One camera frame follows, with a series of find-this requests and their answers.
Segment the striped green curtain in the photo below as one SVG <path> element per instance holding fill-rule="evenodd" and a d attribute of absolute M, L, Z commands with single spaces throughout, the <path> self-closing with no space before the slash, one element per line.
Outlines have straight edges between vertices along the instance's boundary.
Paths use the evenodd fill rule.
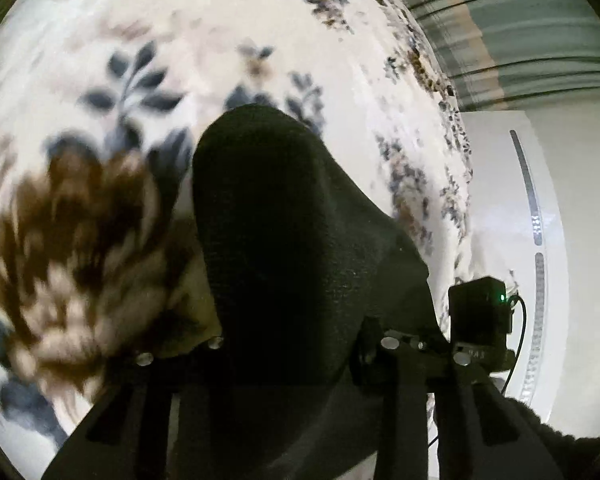
<path fill-rule="evenodd" d="M 600 18 L 586 0 L 403 0 L 464 112 L 600 98 Z"/>

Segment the black garment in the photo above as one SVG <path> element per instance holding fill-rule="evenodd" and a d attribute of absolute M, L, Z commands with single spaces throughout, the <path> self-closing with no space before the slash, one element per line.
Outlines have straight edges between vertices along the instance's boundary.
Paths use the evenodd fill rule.
<path fill-rule="evenodd" d="M 272 107 L 224 113 L 193 170 L 223 340 L 181 371 L 178 478 L 333 479 L 368 456 L 380 478 L 425 478 L 416 356 L 379 344 L 442 339 L 404 229 Z"/>

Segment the white panel with grey strip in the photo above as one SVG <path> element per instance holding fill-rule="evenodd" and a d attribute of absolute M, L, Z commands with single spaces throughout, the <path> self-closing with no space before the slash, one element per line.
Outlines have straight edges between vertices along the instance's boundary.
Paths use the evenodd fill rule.
<path fill-rule="evenodd" d="M 463 120 L 474 170 L 470 220 L 476 269 L 526 303 L 508 338 L 520 356 L 509 396 L 550 418 L 562 377 L 569 322 L 564 229 L 550 170 L 523 112 L 469 112 Z"/>

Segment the white floral bed cover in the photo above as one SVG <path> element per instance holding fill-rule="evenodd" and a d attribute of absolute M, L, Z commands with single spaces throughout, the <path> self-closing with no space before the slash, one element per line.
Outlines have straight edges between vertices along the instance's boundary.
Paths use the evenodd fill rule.
<path fill-rule="evenodd" d="M 188 217 L 195 145 L 246 103 L 304 122 L 400 222 L 447 330 L 470 256 L 470 147 L 403 0 L 0 0 L 0 217 L 60 148 L 122 155 L 158 211 Z"/>

